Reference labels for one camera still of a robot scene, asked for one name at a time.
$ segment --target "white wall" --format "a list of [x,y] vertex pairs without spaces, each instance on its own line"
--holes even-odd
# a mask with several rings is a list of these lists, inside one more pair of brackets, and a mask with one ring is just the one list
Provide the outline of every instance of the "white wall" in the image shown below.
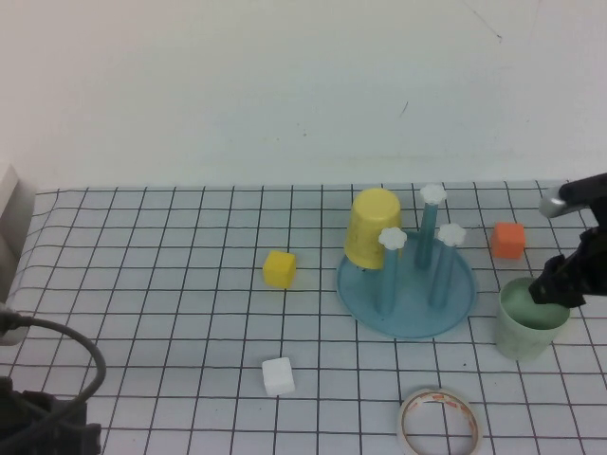
[[0,159],[41,188],[604,172],[607,2],[467,1],[0,2]]

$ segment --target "green cup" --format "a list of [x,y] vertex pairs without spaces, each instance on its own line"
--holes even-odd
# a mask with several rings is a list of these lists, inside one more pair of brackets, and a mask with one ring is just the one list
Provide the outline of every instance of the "green cup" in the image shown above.
[[531,283],[532,278],[518,278],[500,292],[495,343],[500,353],[513,360],[540,355],[569,319],[569,308],[535,303],[528,290]]

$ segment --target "yellow cup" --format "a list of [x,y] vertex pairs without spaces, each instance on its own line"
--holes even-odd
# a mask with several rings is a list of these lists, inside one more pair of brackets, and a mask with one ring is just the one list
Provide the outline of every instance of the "yellow cup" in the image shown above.
[[383,267],[384,247],[378,241],[384,228],[400,228],[400,202],[383,188],[362,191],[352,204],[345,255],[362,268]]

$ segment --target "cube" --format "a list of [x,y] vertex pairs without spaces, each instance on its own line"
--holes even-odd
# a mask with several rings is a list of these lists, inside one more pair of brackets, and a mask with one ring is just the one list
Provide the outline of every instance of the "cube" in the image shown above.
[[262,363],[264,386],[269,396],[295,391],[295,381],[288,357],[273,358]]
[[268,286],[288,289],[295,277],[295,255],[272,250],[264,263],[264,281]]
[[491,253],[496,258],[519,259],[524,251],[524,227],[520,223],[496,223]]

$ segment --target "tape roll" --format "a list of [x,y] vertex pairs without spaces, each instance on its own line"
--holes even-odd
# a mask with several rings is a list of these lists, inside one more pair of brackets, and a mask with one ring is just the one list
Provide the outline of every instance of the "tape roll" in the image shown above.
[[468,420],[469,428],[472,433],[472,449],[467,455],[476,455],[480,449],[481,443],[483,442],[483,429],[481,424],[479,423],[476,414],[472,410],[472,407],[465,399],[452,391],[446,391],[444,389],[422,389],[421,391],[416,391],[415,393],[409,395],[409,397],[407,397],[407,399],[403,402],[402,406],[400,407],[400,411],[398,412],[397,435],[398,440],[405,449],[405,453],[407,455],[423,455],[422,453],[415,451],[411,445],[411,442],[409,441],[409,436],[407,435],[407,431],[405,429],[405,417],[409,412],[419,408],[420,405],[430,402],[444,403],[446,406],[450,406],[462,412],[462,414]]

